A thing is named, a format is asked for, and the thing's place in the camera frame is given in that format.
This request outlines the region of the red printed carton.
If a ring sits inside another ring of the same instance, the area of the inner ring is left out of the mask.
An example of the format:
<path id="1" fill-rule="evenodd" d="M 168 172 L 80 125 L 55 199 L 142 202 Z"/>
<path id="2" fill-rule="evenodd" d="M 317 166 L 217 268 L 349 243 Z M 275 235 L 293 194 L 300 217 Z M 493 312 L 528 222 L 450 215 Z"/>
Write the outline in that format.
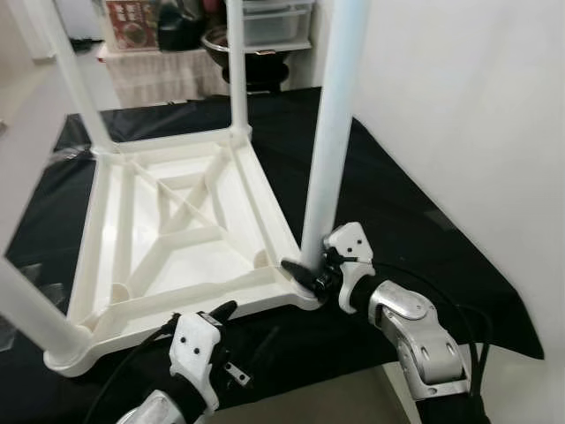
<path id="1" fill-rule="evenodd" d="M 109 47 L 118 52 L 157 51 L 159 0 L 102 0 Z"/>

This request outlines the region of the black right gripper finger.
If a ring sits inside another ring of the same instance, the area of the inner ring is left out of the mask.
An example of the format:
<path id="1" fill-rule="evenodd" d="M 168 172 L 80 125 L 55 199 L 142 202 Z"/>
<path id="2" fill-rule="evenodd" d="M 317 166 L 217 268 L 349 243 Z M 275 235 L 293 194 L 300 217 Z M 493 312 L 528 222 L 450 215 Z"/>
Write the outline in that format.
<path id="1" fill-rule="evenodd" d="M 295 262 L 290 259 L 282 259 L 282 261 L 280 261 L 280 267 L 282 267 L 282 269 L 285 270 L 287 274 L 303 288 L 303 290 L 311 293 L 321 292 L 319 275 L 315 274 L 314 271 L 311 271 L 307 267 L 304 267 L 303 263 Z"/>

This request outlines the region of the black plastic bag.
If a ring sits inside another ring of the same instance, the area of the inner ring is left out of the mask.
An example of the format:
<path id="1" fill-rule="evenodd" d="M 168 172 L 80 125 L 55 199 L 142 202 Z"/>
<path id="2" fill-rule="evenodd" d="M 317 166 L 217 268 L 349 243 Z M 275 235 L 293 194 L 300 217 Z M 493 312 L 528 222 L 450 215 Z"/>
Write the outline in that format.
<path id="1" fill-rule="evenodd" d="M 202 0 L 159 0 L 157 43 L 162 52 L 200 48 L 207 15 Z"/>

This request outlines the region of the black tablecloth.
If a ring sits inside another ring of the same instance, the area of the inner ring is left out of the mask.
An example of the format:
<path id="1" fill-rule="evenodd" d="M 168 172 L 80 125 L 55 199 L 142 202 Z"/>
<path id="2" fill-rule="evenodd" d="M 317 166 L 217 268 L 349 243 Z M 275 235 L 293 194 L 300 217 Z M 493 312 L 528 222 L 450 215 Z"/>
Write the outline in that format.
<path id="1" fill-rule="evenodd" d="M 308 163 L 320 92 L 255 95 L 250 119 L 257 153 L 290 228 L 298 231 L 305 206 Z M 94 161 L 48 167 L 61 147 L 90 145 L 66 100 L 37 95 L 0 136 L 0 170 L 35 178 L 21 207 L 5 257 L 31 271 L 35 285 L 64 303 L 72 290 Z M 380 265 L 420 292 L 440 287 L 470 307 L 472 326 L 492 320 L 483 397 L 492 424 L 553 424 L 542 378 L 542 344 L 520 295 L 504 275 L 400 169 L 382 142 L 354 122 L 344 163 L 336 218 L 364 225 Z M 246 316 L 249 337 L 282 326 L 270 365 L 250 365 L 252 387 L 232 390 L 215 424 L 392 424 L 403 408 L 378 379 L 392 362 L 383 336 L 330 311 L 287 307 Z M 0 331 L 0 424 L 80 424 L 124 355 L 113 352 L 81 378 L 48 371 L 43 352 L 21 334 L 4 346 Z"/>

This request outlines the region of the white plastic children table top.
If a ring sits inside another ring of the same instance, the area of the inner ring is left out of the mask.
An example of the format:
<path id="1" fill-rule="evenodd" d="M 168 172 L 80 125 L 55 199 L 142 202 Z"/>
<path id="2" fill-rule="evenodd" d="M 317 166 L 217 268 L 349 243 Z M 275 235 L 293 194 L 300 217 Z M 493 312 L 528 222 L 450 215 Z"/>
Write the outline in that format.
<path id="1" fill-rule="evenodd" d="M 76 354 L 44 355 L 65 378 L 137 346 L 173 314 L 237 303 L 237 316 L 319 305 L 282 270 L 298 239 L 249 133 L 225 128 L 94 150 L 67 322 Z"/>

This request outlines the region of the beige cover cloth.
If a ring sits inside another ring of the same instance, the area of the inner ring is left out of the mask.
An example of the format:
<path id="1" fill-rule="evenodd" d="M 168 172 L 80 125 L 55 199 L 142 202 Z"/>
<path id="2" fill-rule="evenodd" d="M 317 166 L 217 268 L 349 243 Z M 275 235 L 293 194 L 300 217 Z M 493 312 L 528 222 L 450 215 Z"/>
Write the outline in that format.
<path id="1" fill-rule="evenodd" d="M 117 52 L 102 45 L 95 56 L 108 69 L 118 100 L 126 108 L 230 93 L 222 68 L 205 49 Z"/>

